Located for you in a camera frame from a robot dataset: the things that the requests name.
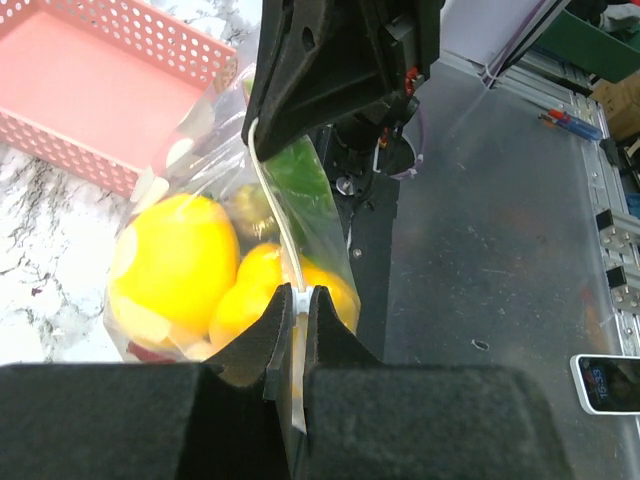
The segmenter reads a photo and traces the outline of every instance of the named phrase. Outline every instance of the clear plastic bag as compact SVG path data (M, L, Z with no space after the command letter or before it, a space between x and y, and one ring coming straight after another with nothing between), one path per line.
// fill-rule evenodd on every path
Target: clear plastic bag
M205 360L257 321L287 282L328 287L355 332L360 301L313 144L301 138L259 167L283 231L241 138L258 39L248 37L167 139L158 152L166 171L145 172L136 185L105 314L125 359Z

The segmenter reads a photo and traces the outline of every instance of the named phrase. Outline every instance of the white panel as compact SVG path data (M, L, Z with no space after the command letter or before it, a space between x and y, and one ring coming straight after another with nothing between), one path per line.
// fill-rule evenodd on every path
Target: white panel
M539 1L447 0L442 10L442 48L486 65Z

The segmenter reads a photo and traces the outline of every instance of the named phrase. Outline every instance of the white marble countertop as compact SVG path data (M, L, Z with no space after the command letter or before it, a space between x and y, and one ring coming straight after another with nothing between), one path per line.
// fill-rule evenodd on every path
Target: white marble countertop
M262 0L147 0L237 45ZM0 144L0 364L119 361L102 326L126 201Z

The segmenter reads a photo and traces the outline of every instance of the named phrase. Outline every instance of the green box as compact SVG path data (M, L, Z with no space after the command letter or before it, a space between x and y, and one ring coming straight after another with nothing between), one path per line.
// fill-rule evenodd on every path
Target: green box
M631 36L628 44L612 37L567 11L545 30L536 46L594 73L611 83L618 83L640 70L640 37Z

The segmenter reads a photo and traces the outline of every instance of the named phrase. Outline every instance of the digital display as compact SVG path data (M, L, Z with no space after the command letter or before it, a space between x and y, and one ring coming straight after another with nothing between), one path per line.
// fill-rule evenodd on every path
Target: digital display
M594 410L640 414L640 359L584 356L578 366Z

